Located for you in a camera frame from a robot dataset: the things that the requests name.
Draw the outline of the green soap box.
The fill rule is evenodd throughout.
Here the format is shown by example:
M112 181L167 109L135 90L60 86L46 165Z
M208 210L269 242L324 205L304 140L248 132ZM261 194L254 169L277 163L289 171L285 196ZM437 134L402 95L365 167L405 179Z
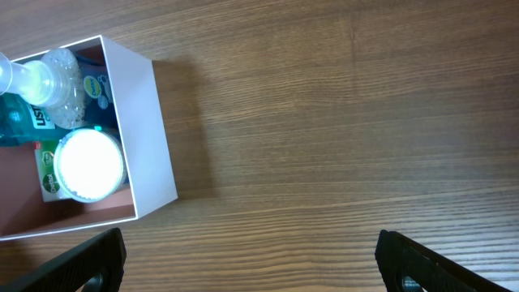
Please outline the green soap box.
M71 199L61 188L54 172L54 152L58 143L58 140L52 140L37 141L32 144L36 158L41 194L43 201L46 203Z

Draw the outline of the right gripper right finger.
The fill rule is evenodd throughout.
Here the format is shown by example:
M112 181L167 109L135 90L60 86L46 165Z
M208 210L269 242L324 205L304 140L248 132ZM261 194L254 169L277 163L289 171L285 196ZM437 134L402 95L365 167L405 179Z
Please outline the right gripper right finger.
M388 291L506 290L396 231L380 231L375 259Z

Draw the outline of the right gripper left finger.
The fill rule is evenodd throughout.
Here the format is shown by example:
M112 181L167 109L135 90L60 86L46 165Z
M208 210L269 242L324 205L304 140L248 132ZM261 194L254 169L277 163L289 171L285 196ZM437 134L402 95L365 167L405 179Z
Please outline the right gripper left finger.
M119 228L109 229L1 287L4 292L117 292L127 252Z

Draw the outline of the blue jar white lid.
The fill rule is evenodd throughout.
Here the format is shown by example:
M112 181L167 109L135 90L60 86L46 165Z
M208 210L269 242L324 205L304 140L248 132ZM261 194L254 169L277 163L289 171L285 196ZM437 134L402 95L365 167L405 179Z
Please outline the blue jar white lid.
M67 196L81 203L101 201L128 184L118 133L100 127L66 134L54 152L54 173Z

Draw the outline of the blue mouthwash bottle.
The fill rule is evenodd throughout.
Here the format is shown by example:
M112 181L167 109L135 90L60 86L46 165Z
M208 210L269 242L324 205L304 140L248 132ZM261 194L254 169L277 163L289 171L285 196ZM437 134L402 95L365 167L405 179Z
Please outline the blue mouthwash bottle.
M11 93L1 95L1 146L60 140L70 130L56 126L46 112Z

